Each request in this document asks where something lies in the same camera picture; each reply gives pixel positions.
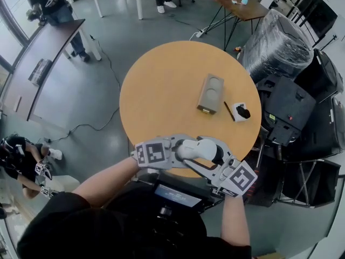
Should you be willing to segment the wooden table black metal legs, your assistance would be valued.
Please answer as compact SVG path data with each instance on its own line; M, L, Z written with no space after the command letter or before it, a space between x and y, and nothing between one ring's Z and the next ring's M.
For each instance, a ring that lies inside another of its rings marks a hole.
M250 22L251 34L253 34L262 19L267 15L268 9L256 0L249 0L247 5L242 5L241 0L214 0L220 7L210 24L204 29L209 31L224 26L224 47L226 51L235 28L241 22Z

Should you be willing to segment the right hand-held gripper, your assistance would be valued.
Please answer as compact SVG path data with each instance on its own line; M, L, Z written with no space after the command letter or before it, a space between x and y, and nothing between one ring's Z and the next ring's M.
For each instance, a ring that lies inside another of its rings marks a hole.
M208 136L198 136L196 139L197 141L202 139L212 140L217 145L217 154L211 162L223 165L207 167L191 159L184 159L184 165L188 166L198 175L211 179L211 184L219 192L231 197L243 196L256 182L258 178L256 172L246 161L235 159L225 142Z

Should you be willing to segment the grey box with round recesses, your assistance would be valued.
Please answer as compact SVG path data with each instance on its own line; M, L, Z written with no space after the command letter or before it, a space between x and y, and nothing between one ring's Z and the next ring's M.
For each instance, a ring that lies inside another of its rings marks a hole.
M217 113L223 96L223 88L223 78L208 74L203 82L197 109L212 115Z

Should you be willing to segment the black flat box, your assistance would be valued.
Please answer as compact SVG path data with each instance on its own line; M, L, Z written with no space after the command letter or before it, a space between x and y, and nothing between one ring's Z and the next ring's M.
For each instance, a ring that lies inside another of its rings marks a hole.
M49 73L51 66L51 60L42 58L35 66L34 70L31 72L28 80L35 86L40 87L47 74Z

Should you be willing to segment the long dark desk white legs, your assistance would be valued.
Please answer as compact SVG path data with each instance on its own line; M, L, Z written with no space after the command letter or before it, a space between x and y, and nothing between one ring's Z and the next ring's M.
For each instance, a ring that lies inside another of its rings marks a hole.
M24 52L13 74L10 76L9 82L6 83L3 105L7 110L17 114L26 121L40 118L34 115L34 110L45 81L43 81L40 87L37 87L28 80L28 77L42 58L51 60L52 65L55 65L77 33L80 33L87 40L88 46L96 60L101 60L95 43L83 31L84 22L84 19L77 19L57 26L48 24L41 29ZM18 111L14 112L13 106L18 96L21 96L22 99Z

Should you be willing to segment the black framed glass door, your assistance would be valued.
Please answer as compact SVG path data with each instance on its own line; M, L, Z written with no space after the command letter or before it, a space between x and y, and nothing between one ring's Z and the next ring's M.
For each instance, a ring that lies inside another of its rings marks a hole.
M0 0L0 66L14 70L39 31L38 21L30 22L29 0Z

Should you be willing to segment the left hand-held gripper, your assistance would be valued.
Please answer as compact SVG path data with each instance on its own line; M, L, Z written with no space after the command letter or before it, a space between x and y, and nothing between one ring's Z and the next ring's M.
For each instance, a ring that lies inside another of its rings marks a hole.
M173 134L168 137L156 137L134 146L130 157L140 169L150 168L170 170L172 168L189 168L178 154L173 154L173 147L179 146L184 140L197 141L186 134Z

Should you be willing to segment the person's left forearm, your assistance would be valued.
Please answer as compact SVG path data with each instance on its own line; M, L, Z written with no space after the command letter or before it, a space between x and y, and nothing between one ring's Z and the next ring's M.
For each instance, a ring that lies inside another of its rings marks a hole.
M102 207L139 172L132 157L110 166L84 181L73 194L84 198L92 207Z

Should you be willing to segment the person's right forearm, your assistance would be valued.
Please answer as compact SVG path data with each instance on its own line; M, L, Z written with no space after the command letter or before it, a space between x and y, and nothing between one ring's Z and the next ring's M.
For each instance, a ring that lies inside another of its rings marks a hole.
M250 245L250 233L242 197L226 196L220 236L233 246Z

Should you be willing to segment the black crate with silver frame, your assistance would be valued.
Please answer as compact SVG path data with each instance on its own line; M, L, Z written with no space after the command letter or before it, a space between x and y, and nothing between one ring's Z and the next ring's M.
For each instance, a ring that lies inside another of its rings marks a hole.
M333 203L339 171L340 165L326 159L286 162L276 202L304 208Z

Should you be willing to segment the black equipment case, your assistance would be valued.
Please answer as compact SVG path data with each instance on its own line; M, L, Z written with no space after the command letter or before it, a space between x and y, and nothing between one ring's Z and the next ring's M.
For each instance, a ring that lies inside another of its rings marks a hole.
M288 146L305 127L315 107L315 99L295 82L284 76L269 75L257 90L260 96L261 126L269 141Z

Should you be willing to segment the black monitor screen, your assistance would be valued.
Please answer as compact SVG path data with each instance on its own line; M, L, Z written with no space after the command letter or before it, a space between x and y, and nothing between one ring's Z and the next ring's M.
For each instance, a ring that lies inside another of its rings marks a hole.
M323 37L334 25L337 14L327 4L328 0L301 0L297 5L299 14L295 23L308 23L317 37Z

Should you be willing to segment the white plastic bin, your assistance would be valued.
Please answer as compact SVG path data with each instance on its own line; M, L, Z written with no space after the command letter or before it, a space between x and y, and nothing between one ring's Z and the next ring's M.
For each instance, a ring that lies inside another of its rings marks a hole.
M77 179L69 175L53 176L52 180L46 179L45 183L58 192L72 192L80 185Z

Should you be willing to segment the white plastic bottle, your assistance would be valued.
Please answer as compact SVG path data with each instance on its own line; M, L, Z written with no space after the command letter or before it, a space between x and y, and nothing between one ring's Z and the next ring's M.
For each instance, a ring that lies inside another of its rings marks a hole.
M183 140L178 146L176 154L181 159L197 159L200 158L199 141L196 140Z

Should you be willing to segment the small white box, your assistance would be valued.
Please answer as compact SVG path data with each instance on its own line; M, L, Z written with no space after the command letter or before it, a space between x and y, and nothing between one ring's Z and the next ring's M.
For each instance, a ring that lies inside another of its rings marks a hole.
M242 122L251 117L250 111L247 109L245 103L235 103L231 107L235 122Z

